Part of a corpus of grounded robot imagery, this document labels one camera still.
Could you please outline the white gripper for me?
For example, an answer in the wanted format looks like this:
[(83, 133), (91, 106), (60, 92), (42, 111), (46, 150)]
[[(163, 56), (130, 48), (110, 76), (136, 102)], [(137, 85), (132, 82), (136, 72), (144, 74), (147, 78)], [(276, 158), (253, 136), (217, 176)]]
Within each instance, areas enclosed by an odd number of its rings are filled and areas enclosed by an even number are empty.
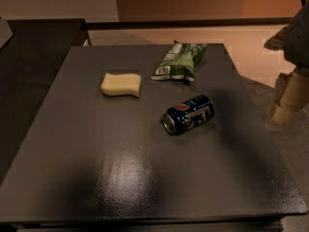
[(289, 74), (279, 74), (267, 118), (272, 124), (285, 126), (309, 103), (309, 3), (268, 39), (264, 48), (282, 50), (285, 60), (298, 66)]

